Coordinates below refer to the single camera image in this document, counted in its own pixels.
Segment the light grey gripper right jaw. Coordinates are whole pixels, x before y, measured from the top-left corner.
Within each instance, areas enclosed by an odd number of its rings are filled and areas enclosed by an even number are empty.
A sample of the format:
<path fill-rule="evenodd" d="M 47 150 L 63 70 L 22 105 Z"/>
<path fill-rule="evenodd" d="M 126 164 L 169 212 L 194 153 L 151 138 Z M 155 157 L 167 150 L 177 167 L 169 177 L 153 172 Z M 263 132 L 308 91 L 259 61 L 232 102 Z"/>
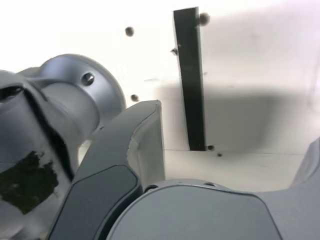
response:
<path fill-rule="evenodd" d="M 320 142 L 312 142 L 290 187 L 236 191 L 193 181 L 163 183 L 128 206 L 109 240 L 317 240 Z"/>

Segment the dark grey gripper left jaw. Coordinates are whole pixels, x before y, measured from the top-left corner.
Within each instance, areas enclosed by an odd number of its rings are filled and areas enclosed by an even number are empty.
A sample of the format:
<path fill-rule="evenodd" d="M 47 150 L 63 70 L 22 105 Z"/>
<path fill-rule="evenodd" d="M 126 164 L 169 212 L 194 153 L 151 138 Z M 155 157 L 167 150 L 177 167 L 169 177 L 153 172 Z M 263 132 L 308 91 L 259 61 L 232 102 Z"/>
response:
<path fill-rule="evenodd" d="M 142 101 L 121 112 L 92 142 L 48 239 L 106 239 L 145 188 L 164 179 L 162 105 Z"/>

